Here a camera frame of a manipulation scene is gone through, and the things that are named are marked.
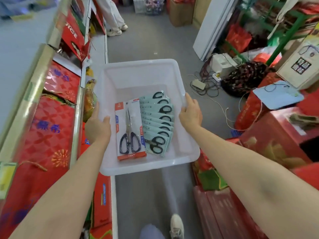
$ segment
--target hand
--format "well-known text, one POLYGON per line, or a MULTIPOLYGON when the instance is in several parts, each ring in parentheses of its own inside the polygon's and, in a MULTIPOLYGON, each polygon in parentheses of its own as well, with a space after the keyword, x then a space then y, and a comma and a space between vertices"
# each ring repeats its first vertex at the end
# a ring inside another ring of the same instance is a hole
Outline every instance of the hand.
POLYGON ((193 100, 188 93, 185 94, 187 101, 187 108, 182 107, 179 114, 179 119, 181 124, 188 133, 191 133, 192 130, 197 129, 199 126, 202 126, 203 115, 202 111, 199 108, 197 100, 193 100))
POLYGON ((99 142, 106 148, 111 137, 110 117, 106 116, 103 122, 100 121, 99 108, 100 104, 97 102, 92 116, 85 124, 85 135, 91 144, 99 142))

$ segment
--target white shoe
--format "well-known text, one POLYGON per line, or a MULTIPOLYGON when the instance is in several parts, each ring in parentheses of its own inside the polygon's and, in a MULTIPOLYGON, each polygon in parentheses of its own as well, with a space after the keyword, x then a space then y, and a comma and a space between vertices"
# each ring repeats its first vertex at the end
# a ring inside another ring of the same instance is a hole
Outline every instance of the white shoe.
POLYGON ((172 239, 184 239, 184 225, 178 214, 172 215, 170 234, 172 239))
POLYGON ((129 28, 129 27, 128 27, 126 24, 124 24, 124 25, 121 27, 121 30, 122 30, 122 31, 126 31, 128 28, 129 28))
POLYGON ((118 35, 121 35, 122 34, 122 31, 121 30, 107 30, 106 31, 106 35, 109 36, 109 37, 113 37, 113 36, 118 36, 118 35))

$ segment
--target shoelace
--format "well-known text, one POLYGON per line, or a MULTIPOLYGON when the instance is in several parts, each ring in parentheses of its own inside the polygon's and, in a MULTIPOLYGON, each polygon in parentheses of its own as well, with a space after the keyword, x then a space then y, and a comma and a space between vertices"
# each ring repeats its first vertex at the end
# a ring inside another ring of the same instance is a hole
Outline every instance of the shoelace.
POLYGON ((170 231, 170 233, 171 233, 172 239, 183 239, 181 237, 181 229, 179 228, 173 228, 173 230, 170 231))

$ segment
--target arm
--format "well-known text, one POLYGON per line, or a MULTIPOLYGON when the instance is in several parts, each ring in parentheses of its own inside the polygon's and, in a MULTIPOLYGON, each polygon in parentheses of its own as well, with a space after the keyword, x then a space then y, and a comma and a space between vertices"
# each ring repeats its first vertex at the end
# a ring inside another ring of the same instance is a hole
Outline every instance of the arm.
POLYGON ((318 238, 319 191, 283 166, 201 127, 196 100, 186 94, 182 125, 270 238, 318 238))
POLYGON ((110 117, 101 122, 98 113, 99 104, 86 123, 86 136, 91 146, 39 199, 10 239, 79 239, 111 136, 110 117))

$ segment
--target gray floor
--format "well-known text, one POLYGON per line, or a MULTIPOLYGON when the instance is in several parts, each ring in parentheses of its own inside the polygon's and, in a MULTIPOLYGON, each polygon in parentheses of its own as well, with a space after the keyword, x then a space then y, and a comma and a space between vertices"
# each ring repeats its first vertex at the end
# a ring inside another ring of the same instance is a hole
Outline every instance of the gray floor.
MULTIPOLYGON (((133 7, 119 11, 129 29, 121 36, 108 38, 109 62, 175 59, 178 62, 185 90, 197 99, 203 112, 203 127, 222 138, 229 138, 225 116, 215 102, 191 92, 194 79, 187 74, 200 71, 203 62, 193 50, 198 30, 193 26, 175 28, 166 14, 145 16, 134 13, 133 7)), ((239 99, 224 91, 214 98, 235 120, 239 99)), ((141 228, 152 223, 169 237, 169 220, 178 213, 185 226, 185 239, 203 238, 192 193, 193 180, 189 164, 116 176, 119 238, 138 238, 141 228)))

